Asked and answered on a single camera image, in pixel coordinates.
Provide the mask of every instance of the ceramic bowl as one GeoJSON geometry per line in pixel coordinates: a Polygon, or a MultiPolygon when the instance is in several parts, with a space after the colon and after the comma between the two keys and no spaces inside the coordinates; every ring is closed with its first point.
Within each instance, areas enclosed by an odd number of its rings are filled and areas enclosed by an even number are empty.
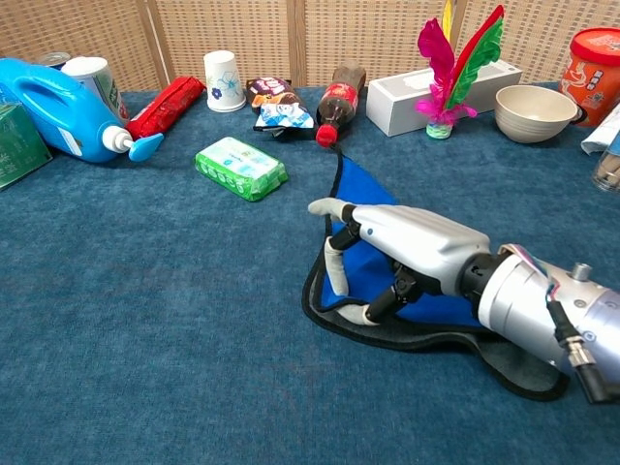
{"type": "Polygon", "coordinates": [[[566,95],[537,85],[509,85],[495,94],[495,121],[509,139],[541,142],[557,136],[577,116],[566,95]]]}

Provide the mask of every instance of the blue detergent bottle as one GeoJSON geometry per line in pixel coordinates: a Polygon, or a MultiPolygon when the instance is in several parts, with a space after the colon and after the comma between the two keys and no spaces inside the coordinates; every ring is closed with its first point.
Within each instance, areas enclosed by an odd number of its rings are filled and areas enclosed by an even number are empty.
{"type": "Polygon", "coordinates": [[[84,162],[105,163],[127,151],[143,162],[164,139],[156,134],[134,141],[98,96],[47,66],[0,59],[0,102],[3,93],[23,103],[48,145],[84,162]]]}

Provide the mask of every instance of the colorful feathers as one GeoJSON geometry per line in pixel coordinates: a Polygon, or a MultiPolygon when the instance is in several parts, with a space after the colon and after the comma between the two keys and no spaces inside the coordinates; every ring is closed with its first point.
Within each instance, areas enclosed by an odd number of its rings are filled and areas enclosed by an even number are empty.
{"type": "Polygon", "coordinates": [[[431,122],[440,124],[453,124],[463,110],[470,116],[476,115],[476,111],[463,105],[463,101],[480,68],[500,57],[504,7],[500,5],[493,11],[463,48],[456,63],[449,42],[451,17],[451,1],[448,0],[444,7],[443,28],[433,18],[426,22],[418,37],[419,52],[429,59],[434,83],[430,85],[431,98],[418,101],[416,110],[426,114],[431,122]]]}

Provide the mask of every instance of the red lid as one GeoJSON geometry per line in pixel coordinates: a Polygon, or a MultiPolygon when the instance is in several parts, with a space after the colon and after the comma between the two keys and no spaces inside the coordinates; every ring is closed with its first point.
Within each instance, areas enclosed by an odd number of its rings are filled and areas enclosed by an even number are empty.
{"type": "Polygon", "coordinates": [[[620,66],[620,29],[617,27],[584,29],[573,37],[571,51],[593,63],[620,66]]]}
{"type": "Polygon", "coordinates": [[[338,130],[330,124],[322,124],[317,131],[317,142],[321,147],[329,148],[338,140],[338,130]]]}

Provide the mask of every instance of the green feather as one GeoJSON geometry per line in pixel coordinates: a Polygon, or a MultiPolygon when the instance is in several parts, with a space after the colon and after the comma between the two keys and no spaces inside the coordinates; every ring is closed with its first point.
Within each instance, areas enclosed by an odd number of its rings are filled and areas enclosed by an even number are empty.
{"type": "Polygon", "coordinates": [[[478,77],[480,68],[500,58],[503,23],[504,21],[501,18],[498,19],[476,44],[472,56],[452,88],[446,109],[451,109],[455,105],[462,103],[465,97],[467,97],[470,87],[478,77]]]}

